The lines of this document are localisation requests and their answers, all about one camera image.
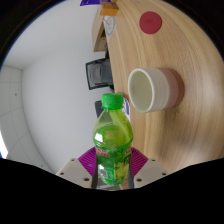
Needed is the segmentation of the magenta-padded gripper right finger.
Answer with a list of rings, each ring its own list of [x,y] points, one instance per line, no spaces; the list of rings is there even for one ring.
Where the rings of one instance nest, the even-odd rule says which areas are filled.
[[[148,159],[136,148],[131,149],[128,186],[140,188],[168,175],[156,159]]]

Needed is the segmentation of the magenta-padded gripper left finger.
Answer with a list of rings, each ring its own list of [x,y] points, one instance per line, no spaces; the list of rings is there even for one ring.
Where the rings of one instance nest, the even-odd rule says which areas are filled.
[[[69,159],[56,175],[81,187],[95,189],[98,183],[96,149],[91,148],[79,158]]]

